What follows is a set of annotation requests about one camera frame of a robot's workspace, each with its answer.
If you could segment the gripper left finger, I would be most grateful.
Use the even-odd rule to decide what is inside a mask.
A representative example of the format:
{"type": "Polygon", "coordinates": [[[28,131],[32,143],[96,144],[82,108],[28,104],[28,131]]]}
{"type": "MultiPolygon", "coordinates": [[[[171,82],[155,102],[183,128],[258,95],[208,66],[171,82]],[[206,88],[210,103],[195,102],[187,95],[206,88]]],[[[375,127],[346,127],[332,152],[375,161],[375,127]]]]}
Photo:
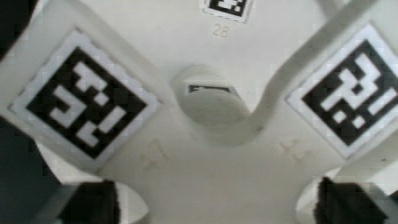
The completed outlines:
{"type": "Polygon", "coordinates": [[[62,185],[25,224],[119,224],[115,183],[62,185]]]}

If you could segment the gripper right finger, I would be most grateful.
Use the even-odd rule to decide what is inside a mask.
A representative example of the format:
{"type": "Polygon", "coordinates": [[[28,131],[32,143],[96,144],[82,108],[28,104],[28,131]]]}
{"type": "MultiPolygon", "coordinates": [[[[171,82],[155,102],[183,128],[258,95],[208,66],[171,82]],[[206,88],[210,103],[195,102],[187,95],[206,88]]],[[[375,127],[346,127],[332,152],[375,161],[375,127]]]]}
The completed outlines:
{"type": "Polygon", "coordinates": [[[398,190],[386,194],[373,183],[318,184],[316,224],[398,224],[398,190]]]}

